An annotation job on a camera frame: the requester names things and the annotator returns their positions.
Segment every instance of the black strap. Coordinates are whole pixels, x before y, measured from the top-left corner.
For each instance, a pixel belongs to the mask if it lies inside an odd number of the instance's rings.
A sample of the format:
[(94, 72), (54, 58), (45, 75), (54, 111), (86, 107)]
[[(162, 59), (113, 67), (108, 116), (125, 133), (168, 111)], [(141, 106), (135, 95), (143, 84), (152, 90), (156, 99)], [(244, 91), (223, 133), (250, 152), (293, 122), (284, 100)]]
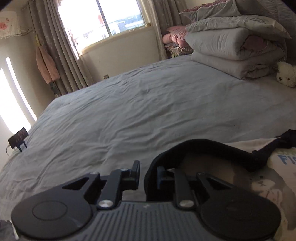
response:
[(171, 195), (157, 189), (157, 167), (178, 168), (187, 153), (205, 154), (226, 159), (241, 165), (249, 172), (254, 172), (266, 165), (268, 158), (275, 149), (289, 149), (291, 147), (296, 147), (296, 131), (294, 130), (288, 130), (261, 150), (252, 153), (206, 139), (185, 141), (158, 155), (152, 161), (144, 179), (147, 201), (167, 201), (170, 199)]

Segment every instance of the window sill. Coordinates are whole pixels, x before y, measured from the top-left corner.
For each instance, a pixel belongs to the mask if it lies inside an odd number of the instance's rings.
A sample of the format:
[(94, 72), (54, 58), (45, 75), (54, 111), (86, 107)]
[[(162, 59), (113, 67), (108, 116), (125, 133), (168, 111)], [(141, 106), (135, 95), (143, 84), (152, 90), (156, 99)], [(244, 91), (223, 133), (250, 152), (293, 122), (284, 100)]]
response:
[(121, 32), (119, 34), (113, 35), (111, 37), (108, 37), (106, 39), (103, 39), (101, 41), (98, 41), (96, 43), (93, 43), (93, 44), (87, 46), (86, 48), (84, 48), (83, 50), (81, 50), (80, 54), (83, 55), (85, 53), (88, 53), (89, 51), (91, 51), (92, 49), (96, 48), (97, 46), (102, 46), (102, 45), (107, 44), (107, 43), (110, 43), (112, 41), (115, 41), (115, 40), (124, 38), (127, 35), (130, 36), (131, 34), (135, 34), (135, 33), (139, 33), (139, 32), (150, 30), (151, 27), (152, 27), (151, 23), (147, 23), (144, 26), (126, 30), (124, 32)]

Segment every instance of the sunlight patch on wall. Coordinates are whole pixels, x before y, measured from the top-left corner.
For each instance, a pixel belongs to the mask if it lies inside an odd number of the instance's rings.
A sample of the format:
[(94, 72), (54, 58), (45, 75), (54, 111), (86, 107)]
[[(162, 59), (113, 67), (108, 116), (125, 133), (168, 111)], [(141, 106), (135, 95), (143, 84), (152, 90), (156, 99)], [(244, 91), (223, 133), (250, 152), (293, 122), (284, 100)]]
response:
[(31, 125), (21, 110), (8, 84), (3, 69), (0, 70), (0, 116), (13, 133), (25, 127), (30, 130)]
[(21, 96), (23, 102), (25, 103), (26, 107), (28, 108), (28, 110), (29, 110), (31, 116), (33, 117), (33, 119), (36, 121), (36, 120), (37, 120), (37, 117), (36, 117), (36, 115), (34, 114), (34, 112), (33, 112), (32, 108), (31, 108), (31, 106), (29, 105), (29, 103), (28, 103), (28, 101), (27, 101), (27, 99), (26, 99), (26, 97), (25, 97), (25, 95), (24, 95), (24, 93), (23, 93), (23, 91), (22, 91), (22, 89), (21, 89), (21, 87), (20, 87), (18, 81), (17, 81), (17, 77), (15, 76), (15, 72), (14, 72), (14, 70), (13, 70), (13, 67), (12, 67), (12, 65), (11, 65), (11, 61), (10, 61), (10, 58), (9, 58), (9, 57), (6, 58), (6, 62), (7, 62), (7, 65), (8, 65), (9, 71), (10, 71), (10, 73), (11, 73), (11, 76), (12, 76), (13, 82), (15, 83), (15, 86), (16, 86), (16, 88), (17, 88), (17, 90), (18, 90), (18, 92), (19, 92), (19, 94), (20, 94), (20, 96)]

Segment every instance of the bed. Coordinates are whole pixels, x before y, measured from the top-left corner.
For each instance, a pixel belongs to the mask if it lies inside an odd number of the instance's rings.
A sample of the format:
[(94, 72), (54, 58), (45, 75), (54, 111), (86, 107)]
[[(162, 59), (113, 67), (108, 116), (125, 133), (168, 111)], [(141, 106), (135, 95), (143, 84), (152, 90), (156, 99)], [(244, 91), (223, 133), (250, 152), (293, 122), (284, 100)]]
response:
[(296, 89), (274, 75), (243, 81), (180, 56), (55, 99), (0, 173), (0, 219), (22, 199), (87, 172), (151, 161), (194, 138), (236, 142), (296, 128)]

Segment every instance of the circular cover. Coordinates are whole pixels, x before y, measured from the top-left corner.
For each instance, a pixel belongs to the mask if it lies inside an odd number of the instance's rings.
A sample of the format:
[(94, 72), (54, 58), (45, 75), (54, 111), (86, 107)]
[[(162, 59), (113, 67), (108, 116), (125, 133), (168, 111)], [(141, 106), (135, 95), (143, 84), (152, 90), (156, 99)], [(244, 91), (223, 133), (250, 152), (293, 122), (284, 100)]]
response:
[(281, 214), (271, 201), (244, 190), (217, 191), (200, 208), (215, 234), (229, 240), (264, 240), (277, 231)]
[(32, 196), (11, 217), (16, 230), (36, 240), (61, 239), (83, 228), (92, 217), (90, 205), (72, 190)]

